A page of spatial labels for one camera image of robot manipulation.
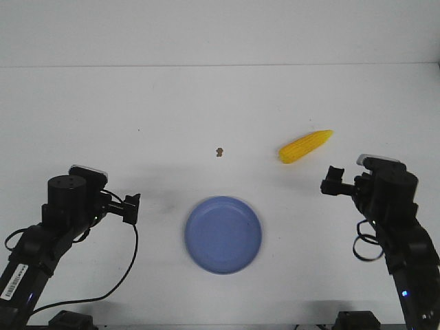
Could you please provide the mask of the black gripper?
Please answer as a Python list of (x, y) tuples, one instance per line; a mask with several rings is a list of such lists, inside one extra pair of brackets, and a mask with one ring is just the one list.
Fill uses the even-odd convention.
[(402, 162), (368, 160), (365, 173), (346, 188), (342, 183), (343, 168), (330, 166), (322, 180), (324, 195), (350, 196), (355, 207), (368, 220), (376, 223), (416, 223), (418, 205), (414, 202), (418, 178)]
[(105, 173), (70, 173), (49, 179), (41, 225), (51, 229), (88, 229), (111, 213), (135, 226), (140, 193), (127, 195), (124, 208), (122, 202), (113, 201), (111, 193), (105, 192), (107, 182)]

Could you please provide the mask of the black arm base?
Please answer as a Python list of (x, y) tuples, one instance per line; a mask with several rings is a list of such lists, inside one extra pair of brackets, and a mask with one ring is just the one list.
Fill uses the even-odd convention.
[(47, 329), (95, 330), (98, 328), (92, 316), (62, 310), (48, 322)]
[(380, 321), (372, 311), (340, 311), (333, 330), (378, 330)]

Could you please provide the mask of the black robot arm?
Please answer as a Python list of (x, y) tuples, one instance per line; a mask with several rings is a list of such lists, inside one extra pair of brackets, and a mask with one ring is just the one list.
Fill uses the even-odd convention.
[(417, 220), (414, 197), (419, 180), (397, 160), (361, 155), (357, 164), (366, 172), (353, 184), (343, 183), (344, 169), (330, 166), (320, 190), (352, 198), (374, 230), (374, 235), (357, 237), (381, 247), (407, 329), (438, 329), (439, 255)]
[(60, 259), (73, 244), (83, 241), (90, 229), (107, 214), (135, 226), (140, 195), (120, 199), (105, 190), (107, 176), (81, 167), (47, 183), (47, 203), (41, 222), (19, 230), (1, 275), (1, 328), (24, 329)]

